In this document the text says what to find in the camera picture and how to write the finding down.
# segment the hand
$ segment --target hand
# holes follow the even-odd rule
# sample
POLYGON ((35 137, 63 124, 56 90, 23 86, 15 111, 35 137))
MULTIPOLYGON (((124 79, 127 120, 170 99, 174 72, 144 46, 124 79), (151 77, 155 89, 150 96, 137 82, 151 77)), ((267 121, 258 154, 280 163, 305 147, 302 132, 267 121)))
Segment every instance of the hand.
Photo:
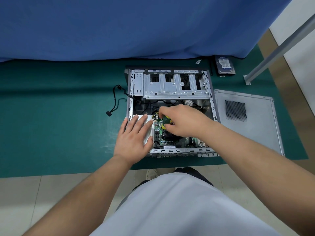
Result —
POLYGON ((170 133, 181 137, 201 138, 205 126, 214 123, 202 112, 188 105, 179 104, 172 107, 160 107, 159 117, 168 116, 174 125, 165 124, 170 133))
POLYGON ((153 123, 150 120, 142 127, 147 118, 148 115, 145 114, 137 121, 138 115, 135 115, 129 123, 127 118, 124 119, 118 132, 114 157, 123 158, 130 166, 145 157, 153 145, 152 137, 149 137, 147 143, 143 145, 144 137, 153 123))

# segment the white wall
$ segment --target white wall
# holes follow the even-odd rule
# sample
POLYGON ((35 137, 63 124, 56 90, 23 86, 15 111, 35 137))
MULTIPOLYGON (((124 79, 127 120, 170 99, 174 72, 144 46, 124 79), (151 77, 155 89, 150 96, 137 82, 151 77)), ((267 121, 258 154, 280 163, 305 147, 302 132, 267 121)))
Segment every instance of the white wall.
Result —
MULTIPOLYGON (((280 45, 315 13, 315 0, 292 0, 271 25, 280 45)), ((315 114, 315 30, 284 54, 313 114, 315 114)))

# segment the white shirt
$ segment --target white shirt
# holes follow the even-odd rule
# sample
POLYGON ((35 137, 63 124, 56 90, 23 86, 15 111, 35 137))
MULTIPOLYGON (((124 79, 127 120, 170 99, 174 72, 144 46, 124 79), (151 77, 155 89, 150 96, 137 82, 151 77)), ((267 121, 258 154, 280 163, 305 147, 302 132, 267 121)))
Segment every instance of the white shirt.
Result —
POLYGON ((220 190, 186 173, 144 183, 91 236, 279 235, 220 190))

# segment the metal bar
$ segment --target metal bar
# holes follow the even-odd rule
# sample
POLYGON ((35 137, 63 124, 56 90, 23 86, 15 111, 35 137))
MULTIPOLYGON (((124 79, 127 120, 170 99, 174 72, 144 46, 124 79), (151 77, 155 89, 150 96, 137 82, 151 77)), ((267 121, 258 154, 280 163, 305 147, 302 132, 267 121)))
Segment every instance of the metal bar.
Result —
POLYGON ((286 39, 281 45, 279 45, 248 75, 244 76, 246 84, 250 84, 250 81, 260 75, 266 68, 268 68, 273 62, 275 62, 278 57, 284 55, 288 50, 299 43, 313 30, 315 30, 315 14, 312 15, 303 25, 301 25, 301 27, 298 28, 292 35, 290 35, 288 39, 286 39))

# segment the forearm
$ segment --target forearm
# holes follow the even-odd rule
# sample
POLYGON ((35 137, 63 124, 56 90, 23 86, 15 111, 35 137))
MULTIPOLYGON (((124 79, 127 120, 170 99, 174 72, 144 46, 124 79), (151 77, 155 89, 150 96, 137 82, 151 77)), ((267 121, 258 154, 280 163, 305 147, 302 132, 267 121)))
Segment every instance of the forearm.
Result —
POLYGON ((114 156, 71 190, 24 235, 91 234, 104 220, 131 165, 114 156))
POLYGON ((216 122, 201 137, 279 219, 299 233, 314 229, 315 176, 275 151, 216 122), (211 131, 215 138, 206 134, 211 131))

